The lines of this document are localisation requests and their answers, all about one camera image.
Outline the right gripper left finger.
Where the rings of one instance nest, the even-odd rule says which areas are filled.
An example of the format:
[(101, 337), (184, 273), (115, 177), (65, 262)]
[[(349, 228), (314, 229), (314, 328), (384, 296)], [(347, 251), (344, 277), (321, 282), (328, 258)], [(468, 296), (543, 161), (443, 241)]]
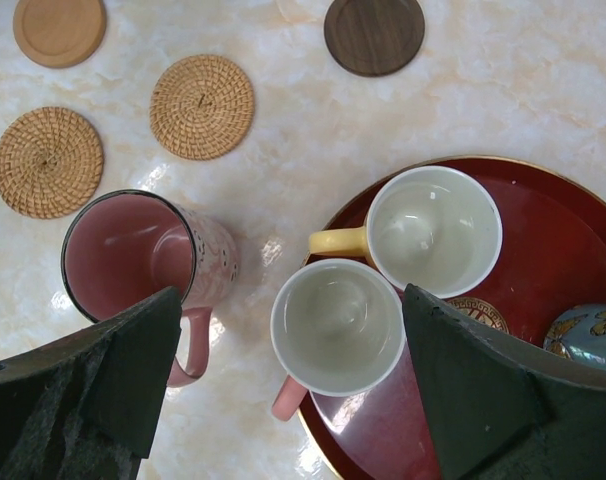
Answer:
[(165, 288), (0, 360), (0, 479), (134, 479), (150, 455), (181, 333)]

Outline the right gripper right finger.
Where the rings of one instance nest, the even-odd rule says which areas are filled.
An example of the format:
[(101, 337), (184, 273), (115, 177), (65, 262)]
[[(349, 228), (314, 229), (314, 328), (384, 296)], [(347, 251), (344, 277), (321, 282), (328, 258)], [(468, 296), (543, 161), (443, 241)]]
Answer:
[(606, 479), (606, 371), (406, 286), (409, 351), (445, 479)]

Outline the tall pink ghost mug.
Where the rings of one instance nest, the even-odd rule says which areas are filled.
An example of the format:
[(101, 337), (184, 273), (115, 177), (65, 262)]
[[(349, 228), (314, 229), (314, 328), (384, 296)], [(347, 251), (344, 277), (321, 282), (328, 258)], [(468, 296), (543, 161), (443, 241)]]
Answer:
[(172, 365), (171, 387), (188, 385), (205, 373), (212, 312), (232, 290), (239, 269), (240, 251), (223, 225), (134, 189), (110, 192), (84, 207), (61, 251), (67, 295), (92, 322), (166, 287), (178, 289), (190, 342), (186, 363)]

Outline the pink mug white inside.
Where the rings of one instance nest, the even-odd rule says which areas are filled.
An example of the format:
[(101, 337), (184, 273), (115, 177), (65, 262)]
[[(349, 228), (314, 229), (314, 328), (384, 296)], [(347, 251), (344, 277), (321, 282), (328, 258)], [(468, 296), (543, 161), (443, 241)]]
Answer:
[(287, 372), (272, 414), (289, 420), (309, 393), (347, 397), (386, 379), (406, 345), (402, 305), (377, 271), (348, 259), (304, 266), (274, 301), (270, 333)]

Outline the light wood coaster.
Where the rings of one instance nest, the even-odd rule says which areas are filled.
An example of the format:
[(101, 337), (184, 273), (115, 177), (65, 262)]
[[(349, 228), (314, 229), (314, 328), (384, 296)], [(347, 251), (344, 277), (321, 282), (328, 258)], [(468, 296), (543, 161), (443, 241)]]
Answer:
[(18, 47), (48, 68), (67, 68), (86, 60), (100, 46), (106, 26), (101, 0), (21, 0), (13, 15)]

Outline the dark walnut coaster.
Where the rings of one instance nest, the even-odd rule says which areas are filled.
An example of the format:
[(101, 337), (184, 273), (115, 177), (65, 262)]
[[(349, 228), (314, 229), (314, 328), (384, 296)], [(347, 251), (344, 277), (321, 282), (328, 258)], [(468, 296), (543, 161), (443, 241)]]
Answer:
[(415, 58), (424, 40), (425, 18), (416, 0), (335, 0), (327, 10), (323, 33), (342, 68), (380, 77)]

